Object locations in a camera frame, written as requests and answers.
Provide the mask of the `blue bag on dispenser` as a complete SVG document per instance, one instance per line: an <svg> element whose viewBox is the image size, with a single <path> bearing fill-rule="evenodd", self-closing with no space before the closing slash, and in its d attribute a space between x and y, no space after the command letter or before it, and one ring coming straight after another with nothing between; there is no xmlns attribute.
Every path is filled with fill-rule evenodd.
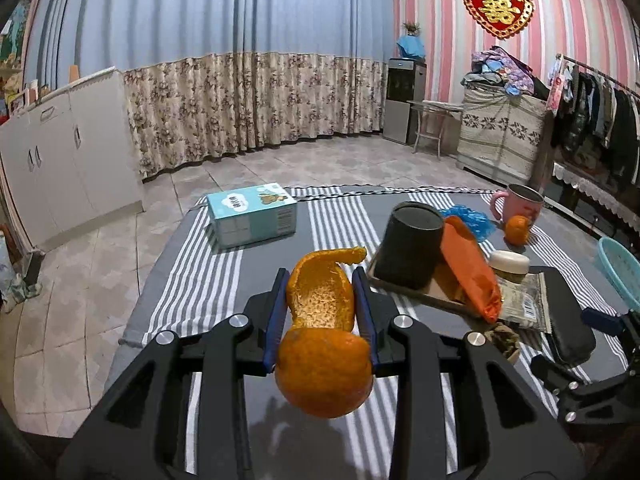
<svg viewBox="0 0 640 480"><path fill-rule="evenodd" d="M424 60L425 48L419 36L404 35L396 41L399 55L412 60Z"/></svg>

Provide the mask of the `pink metal mug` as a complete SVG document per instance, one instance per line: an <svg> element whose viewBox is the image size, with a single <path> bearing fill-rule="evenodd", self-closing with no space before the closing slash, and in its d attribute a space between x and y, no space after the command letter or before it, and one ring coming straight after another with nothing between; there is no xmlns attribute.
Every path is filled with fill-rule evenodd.
<svg viewBox="0 0 640 480"><path fill-rule="evenodd" d="M490 212L500 223L506 223L515 216L523 216L530 224L534 224L542 206L544 196L527 185L517 183L495 192L489 201Z"/></svg>

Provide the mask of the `clothes rack with garments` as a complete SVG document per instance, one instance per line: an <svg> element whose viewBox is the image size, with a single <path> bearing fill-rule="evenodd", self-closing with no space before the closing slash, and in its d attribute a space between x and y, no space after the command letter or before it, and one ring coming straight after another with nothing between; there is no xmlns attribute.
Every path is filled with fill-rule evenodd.
<svg viewBox="0 0 640 480"><path fill-rule="evenodd" d="M564 54L549 76L556 162L610 192L639 184L639 93Z"/></svg>

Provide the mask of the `cloth covered cabinet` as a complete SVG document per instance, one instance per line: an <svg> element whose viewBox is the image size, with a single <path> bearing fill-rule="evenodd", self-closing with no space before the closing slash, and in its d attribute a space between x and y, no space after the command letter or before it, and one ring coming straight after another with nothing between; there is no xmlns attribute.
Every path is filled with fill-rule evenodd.
<svg viewBox="0 0 640 480"><path fill-rule="evenodd" d="M544 132L544 102L472 84L463 92L457 162L500 183L526 184Z"/></svg>

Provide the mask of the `crinkled snack wrapper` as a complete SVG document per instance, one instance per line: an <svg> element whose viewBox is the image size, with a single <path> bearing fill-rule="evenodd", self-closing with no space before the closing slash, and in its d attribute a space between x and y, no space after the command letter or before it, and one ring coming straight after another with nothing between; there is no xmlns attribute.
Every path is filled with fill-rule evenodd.
<svg viewBox="0 0 640 480"><path fill-rule="evenodd" d="M552 332L547 286L542 273L497 274L502 307L499 320L526 330Z"/></svg>

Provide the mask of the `floral beige curtain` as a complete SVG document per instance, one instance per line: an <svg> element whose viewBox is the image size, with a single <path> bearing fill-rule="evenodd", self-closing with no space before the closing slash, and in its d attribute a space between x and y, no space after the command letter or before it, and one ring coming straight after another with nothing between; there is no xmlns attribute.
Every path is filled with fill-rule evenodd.
<svg viewBox="0 0 640 480"><path fill-rule="evenodd" d="M142 178L206 158L383 127L387 66L317 53L231 52L124 73Z"/></svg>

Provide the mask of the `black cylindrical can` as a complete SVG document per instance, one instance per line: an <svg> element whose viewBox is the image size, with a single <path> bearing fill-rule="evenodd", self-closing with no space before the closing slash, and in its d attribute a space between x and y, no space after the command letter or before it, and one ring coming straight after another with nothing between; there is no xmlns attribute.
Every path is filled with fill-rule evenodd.
<svg viewBox="0 0 640 480"><path fill-rule="evenodd" d="M444 218L434 207L403 202L388 218L373 275L412 290L425 287L440 259Z"/></svg>

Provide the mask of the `pile of folded clothes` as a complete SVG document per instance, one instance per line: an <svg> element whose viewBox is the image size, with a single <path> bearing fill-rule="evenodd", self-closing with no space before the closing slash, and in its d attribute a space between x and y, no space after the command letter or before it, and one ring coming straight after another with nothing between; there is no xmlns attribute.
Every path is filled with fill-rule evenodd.
<svg viewBox="0 0 640 480"><path fill-rule="evenodd" d="M502 47L472 53L471 69L462 77L463 87L472 84L501 88L509 96L533 96L545 101L549 88L535 76L533 69L510 55Z"/></svg>

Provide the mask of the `red heart wall ornament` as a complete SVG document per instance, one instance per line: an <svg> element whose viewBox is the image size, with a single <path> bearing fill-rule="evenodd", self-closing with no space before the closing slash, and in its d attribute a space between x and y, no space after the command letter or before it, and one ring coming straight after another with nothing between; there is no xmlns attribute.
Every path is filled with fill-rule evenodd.
<svg viewBox="0 0 640 480"><path fill-rule="evenodd" d="M535 12L534 0L463 0L463 3L481 28L500 40L526 28Z"/></svg>

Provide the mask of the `whole orange fruit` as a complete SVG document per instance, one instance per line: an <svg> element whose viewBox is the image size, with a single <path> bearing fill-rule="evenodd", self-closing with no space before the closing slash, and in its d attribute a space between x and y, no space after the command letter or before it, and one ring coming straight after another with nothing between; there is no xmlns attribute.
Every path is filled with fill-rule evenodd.
<svg viewBox="0 0 640 480"><path fill-rule="evenodd" d="M511 245L521 247L527 244L530 233L529 218L514 214L503 226L504 239Z"/></svg>

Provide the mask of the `black glasses case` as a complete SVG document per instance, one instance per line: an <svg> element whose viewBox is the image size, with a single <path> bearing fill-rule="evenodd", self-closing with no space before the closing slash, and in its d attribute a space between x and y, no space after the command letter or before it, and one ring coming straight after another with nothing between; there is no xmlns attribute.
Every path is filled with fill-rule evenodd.
<svg viewBox="0 0 640 480"><path fill-rule="evenodd" d="M533 274L541 274L551 322L547 335L553 359L566 366L582 365L590 359L597 341L592 329L582 322L582 308L566 279L552 266L532 266Z"/></svg>

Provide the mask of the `orange peel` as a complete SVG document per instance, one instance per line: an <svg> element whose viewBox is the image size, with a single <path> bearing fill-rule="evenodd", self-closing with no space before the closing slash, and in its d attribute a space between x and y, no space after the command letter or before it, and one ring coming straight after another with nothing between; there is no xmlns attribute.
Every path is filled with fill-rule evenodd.
<svg viewBox="0 0 640 480"><path fill-rule="evenodd" d="M342 417L372 390L370 344L354 333L355 293L343 270L366 257L363 247L311 252L286 284L292 326L279 344L274 376L285 399L308 415Z"/></svg>

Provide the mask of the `small metal stool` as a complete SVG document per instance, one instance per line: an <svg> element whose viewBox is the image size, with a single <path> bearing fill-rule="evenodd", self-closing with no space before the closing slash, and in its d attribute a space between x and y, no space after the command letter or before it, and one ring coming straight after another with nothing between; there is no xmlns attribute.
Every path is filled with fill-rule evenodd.
<svg viewBox="0 0 640 480"><path fill-rule="evenodd" d="M436 146L437 158L442 157L442 139L449 119L460 116L461 104L440 101L410 101L410 110L416 113L416 138L413 151L416 153L421 140L432 141Z"/></svg>

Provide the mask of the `light blue tissue box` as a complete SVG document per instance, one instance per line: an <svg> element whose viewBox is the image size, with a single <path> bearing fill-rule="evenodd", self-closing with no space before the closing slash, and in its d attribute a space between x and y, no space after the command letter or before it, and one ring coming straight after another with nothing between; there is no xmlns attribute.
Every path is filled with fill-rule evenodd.
<svg viewBox="0 0 640 480"><path fill-rule="evenodd" d="M221 248L235 248L291 235L297 200L279 183L206 195L210 224Z"/></svg>

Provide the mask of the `brown paper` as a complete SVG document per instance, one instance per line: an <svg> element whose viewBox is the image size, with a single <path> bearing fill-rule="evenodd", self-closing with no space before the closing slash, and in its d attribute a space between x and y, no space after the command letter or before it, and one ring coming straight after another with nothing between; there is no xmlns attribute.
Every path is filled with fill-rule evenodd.
<svg viewBox="0 0 640 480"><path fill-rule="evenodd" d="M484 331L486 339L512 364L520 357L520 337L510 326L501 322Z"/></svg>

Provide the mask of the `brown cardboard piece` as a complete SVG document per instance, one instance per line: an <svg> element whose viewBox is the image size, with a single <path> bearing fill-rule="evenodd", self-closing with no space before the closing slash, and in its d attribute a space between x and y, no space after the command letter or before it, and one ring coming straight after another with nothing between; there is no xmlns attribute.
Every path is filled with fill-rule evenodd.
<svg viewBox="0 0 640 480"><path fill-rule="evenodd" d="M367 276L372 286L418 300L420 304L426 306L454 312L476 320L480 319L480 315L475 312L464 290L446 264L437 263L430 281L424 287L414 290L377 278L375 276L377 263L378 254L374 254L367 265Z"/></svg>

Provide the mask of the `white low cabinet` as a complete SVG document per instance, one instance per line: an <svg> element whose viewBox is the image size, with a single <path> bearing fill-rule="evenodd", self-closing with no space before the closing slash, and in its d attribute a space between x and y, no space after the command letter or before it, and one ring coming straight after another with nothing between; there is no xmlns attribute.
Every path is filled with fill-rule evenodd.
<svg viewBox="0 0 640 480"><path fill-rule="evenodd" d="M122 73L100 70L5 122L1 189L18 240L45 252L142 211Z"/></svg>

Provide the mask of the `small potted plant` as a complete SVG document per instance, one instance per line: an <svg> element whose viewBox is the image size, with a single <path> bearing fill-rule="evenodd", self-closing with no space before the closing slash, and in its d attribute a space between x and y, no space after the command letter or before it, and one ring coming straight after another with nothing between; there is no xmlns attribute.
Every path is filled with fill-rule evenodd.
<svg viewBox="0 0 640 480"><path fill-rule="evenodd" d="M421 32L421 26L418 22L403 22L402 28L408 36L417 37Z"/></svg>

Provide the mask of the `turquoise plastic laundry basket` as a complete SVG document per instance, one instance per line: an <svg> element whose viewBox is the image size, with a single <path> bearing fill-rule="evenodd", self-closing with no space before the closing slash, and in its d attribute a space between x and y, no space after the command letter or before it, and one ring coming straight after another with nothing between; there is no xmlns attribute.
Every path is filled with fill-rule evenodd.
<svg viewBox="0 0 640 480"><path fill-rule="evenodd" d="M636 257L620 242L601 237L597 242L597 264L626 306L640 310L640 264Z"/></svg>

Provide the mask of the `water dispenser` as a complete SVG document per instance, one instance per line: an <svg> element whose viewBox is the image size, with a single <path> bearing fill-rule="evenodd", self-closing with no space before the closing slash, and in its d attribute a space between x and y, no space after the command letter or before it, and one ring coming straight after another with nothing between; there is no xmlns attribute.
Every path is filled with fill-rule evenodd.
<svg viewBox="0 0 640 480"><path fill-rule="evenodd" d="M413 102L425 94L426 65L411 58L391 58L387 65L383 136L400 144L416 138L416 111Z"/></svg>

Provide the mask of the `low shelf with lace cover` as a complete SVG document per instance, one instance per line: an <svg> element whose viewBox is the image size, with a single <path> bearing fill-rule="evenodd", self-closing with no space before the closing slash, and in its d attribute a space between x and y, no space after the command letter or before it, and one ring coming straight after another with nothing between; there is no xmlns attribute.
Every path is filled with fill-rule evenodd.
<svg viewBox="0 0 640 480"><path fill-rule="evenodd" d="M608 236L639 255L639 189L616 192L570 165L555 162L547 202L594 237Z"/></svg>

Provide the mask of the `crumpled blue plastic bag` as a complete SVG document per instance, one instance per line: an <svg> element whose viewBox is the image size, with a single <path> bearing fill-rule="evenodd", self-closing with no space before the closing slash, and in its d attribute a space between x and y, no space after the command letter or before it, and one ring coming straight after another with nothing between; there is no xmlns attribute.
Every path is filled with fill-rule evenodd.
<svg viewBox="0 0 640 480"><path fill-rule="evenodd" d="M445 217L458 217L464 225L475 236L475 239L480 243L487 240L496 227L491 220L482 212L476 211L464 205L454 205L448 208L442 209L440 213Z"/></svg>

